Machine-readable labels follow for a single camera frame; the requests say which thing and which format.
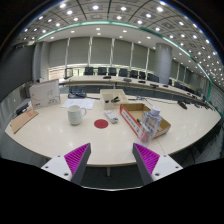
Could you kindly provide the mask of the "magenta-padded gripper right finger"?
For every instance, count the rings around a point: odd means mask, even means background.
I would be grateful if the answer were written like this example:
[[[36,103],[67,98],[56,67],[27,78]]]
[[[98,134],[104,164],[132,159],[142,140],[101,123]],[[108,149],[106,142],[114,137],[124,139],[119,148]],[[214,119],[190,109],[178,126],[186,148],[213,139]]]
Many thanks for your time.
[[[169,155],[159,155],[137,143],[133,144],[132,153],[136,159],[142,181],[145,185],[182,169],[182,166]]]

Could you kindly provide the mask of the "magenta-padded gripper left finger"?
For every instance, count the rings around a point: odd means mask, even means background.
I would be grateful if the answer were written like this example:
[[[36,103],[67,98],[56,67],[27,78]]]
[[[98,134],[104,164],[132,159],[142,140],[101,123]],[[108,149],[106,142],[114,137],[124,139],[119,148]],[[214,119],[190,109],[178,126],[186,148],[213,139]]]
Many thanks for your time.
[[[43,165],[42,169],[79,185],[90,154],[91,144],[87,143],[65,155],[55,156]]]

